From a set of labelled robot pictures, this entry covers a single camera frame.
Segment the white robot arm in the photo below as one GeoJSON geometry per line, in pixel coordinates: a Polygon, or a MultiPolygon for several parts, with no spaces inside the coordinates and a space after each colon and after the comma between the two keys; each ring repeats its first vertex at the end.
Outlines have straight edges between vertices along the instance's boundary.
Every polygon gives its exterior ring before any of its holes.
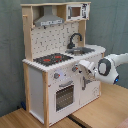
{"type": "Polygon", "coordinates": [[[128,63],[128,53],[120,55],[110,54],[100,59],[98,64],[81,60],[79,66],[87,80],[98,80],[108,84],[115,84],[119,80],[116,68],[124,63],[128,63]]]}

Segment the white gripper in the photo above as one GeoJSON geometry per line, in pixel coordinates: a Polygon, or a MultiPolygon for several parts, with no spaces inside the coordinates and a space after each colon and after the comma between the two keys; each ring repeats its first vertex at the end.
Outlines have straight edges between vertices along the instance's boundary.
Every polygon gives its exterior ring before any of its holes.
{"type": "Polygon", "coordinates": [[[95,66],[94,62],[90,62],[87,60],[79,61],[80,71],[83,76],[90,81],[96,81],[95,74],[98,72],[98,69],[95,66]]]}

